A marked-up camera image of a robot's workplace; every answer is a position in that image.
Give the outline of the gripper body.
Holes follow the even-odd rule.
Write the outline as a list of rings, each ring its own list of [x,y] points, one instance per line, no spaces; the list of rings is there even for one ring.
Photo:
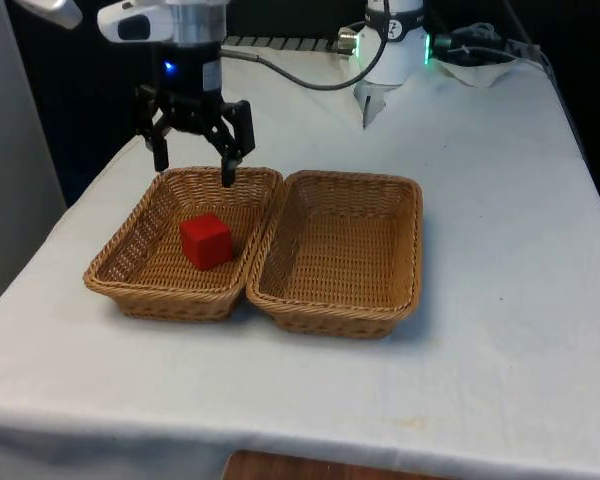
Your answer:
[[[159,46],[158,90],[169,103],[171,125],[177,130],[207,132],[220,118],[220,49],[220,42]]]

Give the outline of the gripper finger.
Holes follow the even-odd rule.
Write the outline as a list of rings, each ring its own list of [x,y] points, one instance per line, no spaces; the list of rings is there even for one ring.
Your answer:
[[[213,100],[203,106],[199,122],[203,136],[221,157],[221,183],[229,188],[238,166],[256,146],[250,103]]]
[[[137,135],[145,140],[153,154],[154,169],[164,172],[169,168],[166,135],[171,129],[171,97],[149,85],[134,90],[133,121]]]

